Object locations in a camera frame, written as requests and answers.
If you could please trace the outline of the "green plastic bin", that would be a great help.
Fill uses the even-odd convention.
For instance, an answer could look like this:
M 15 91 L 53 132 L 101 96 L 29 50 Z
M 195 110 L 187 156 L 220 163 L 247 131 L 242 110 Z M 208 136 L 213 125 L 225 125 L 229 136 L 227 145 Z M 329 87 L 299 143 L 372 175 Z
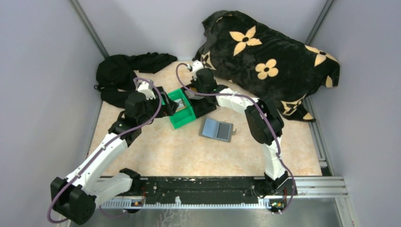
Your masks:
M 194 120 L 196 120 L 196 116 L 194 111 L 191 107 L 191 104 L 188 101 L 185 93 L 182 89 L 176 89 L 170 93 L 168 93 L 168 97 L 171 98 L 173 101 L 182 98 L 186 104 L 186 108 L 175 112 L 173 116 L 170 116 L 170 122 L 175 129 L 178 129 Z

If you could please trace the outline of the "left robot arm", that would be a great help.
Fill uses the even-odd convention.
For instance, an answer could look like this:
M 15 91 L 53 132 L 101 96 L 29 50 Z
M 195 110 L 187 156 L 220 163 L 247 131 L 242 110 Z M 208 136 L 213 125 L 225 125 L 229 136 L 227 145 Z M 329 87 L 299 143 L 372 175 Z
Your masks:
M 86 223 L 95 210 L 113 197 L 127 192 L 140 193 L 140 174 L 124 168 L 106 181 L 98 179 L 109 165 L 142 133 L 142 128 L 156 118 L 172 116 L 178 104 L 163 87 L 142 82 L 129 94 L 124 111 L 109 128 L 96 150 L 74 171 L 51 182 L 51 204 L 47 210 L 49 222 L 58 224 L 70 220 L 78 225 Z

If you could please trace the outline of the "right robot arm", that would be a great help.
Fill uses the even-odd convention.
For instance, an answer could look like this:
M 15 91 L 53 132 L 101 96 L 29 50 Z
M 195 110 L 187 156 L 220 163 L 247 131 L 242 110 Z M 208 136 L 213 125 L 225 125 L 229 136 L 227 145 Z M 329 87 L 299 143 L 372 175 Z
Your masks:
M 257 190 L 265 195 L 278 195 L 286 190 L 292 176 L 281 158 L 281 135 L 284 122 L 271 100 L 252 98 L 217 84 L 208 68 L 192 69 L 192 80 L 185 91 L 200 96 L 201 101 L 243 114 L 255 141 L 262 145 L 265 159 L 265 181 Z

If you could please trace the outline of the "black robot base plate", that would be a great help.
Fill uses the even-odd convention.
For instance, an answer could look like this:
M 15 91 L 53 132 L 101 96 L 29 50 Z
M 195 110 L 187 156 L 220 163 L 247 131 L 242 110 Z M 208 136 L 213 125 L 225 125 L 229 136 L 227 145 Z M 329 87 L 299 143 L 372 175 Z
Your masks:
M 122 196 L 144 197 L 147 205 L 235 205 L 256 204 L 267 196 L 278 196 L 286 202 L 297 195 L 295 180 L 289 179 L 286 190 L 277 194 L 263 194 L 257 190 L 265 181 L 264 176 L 231 177 L 142 177 L 134 188 Z

